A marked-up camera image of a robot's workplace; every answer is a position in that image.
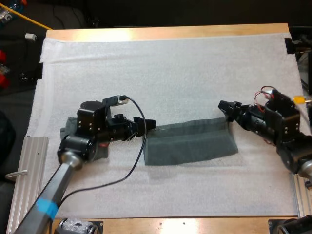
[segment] blue tape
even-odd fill
[[[45,213],[52,220],[55,218],[55,215],[57,214],[59,209],[56,203],[43,198],[39,198],[37,200],[36,206],[38,211]]]

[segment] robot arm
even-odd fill
[[[126,96],[113,96],[103,102],[88,101],[81,104],[77,112],[77,131],[67,135],[58,149],[60,166],[47,183],[34,205],[20,223],[15,234],[42,234],[54,219],[59,203],[75,171],[84,163],[99,157],[101,148],[109,142],[131,140],[145,133],[144,120],[134,117],[126,119],[123,114],[111,117],[110,107],[127,103]],[[155,120],[146,119],[146,131],[156,127]]]
[[[274,144],[293,174],[312,181],[312,136],[300,132],[300,112],[289,97],[273,89],[264,108],[221,101],[219,109],[228,121],[235,120],[245,130]]]

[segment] folded gray towel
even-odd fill
[[[225,118],[158,126],[147,134],[145,165],[198,162],[236,154],[236,143]]]

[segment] wooden table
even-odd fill
[[[73,29],[47,31],[47,38],[79,41],[133,41],[288,33],[287,24],[193,27]],[[100,219],[105,234],[267,234],[269,219],[291,217],[194,217]],[[60,220],[55,220],[53,229]]]

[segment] white towel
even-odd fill
[[[28,134],[50,138],[42,187],[57,169],[59,129],[80,104],[128,95],[158,125],[222,117],[220,100],[251,104],[263,85],[302,94],[289,34],[132,42],[46,39]],[[112,114],[139,116],[132,104]],[[301,130],[308,133],[302,121]],[[179,166],[144,166],[124,182],[70,197],[57,217],[296,215],[291,175],[275,148],[233,124],[239,153]],[[85,165],[67,193],[120,179],[142,140],[114,142],[109,158]]]

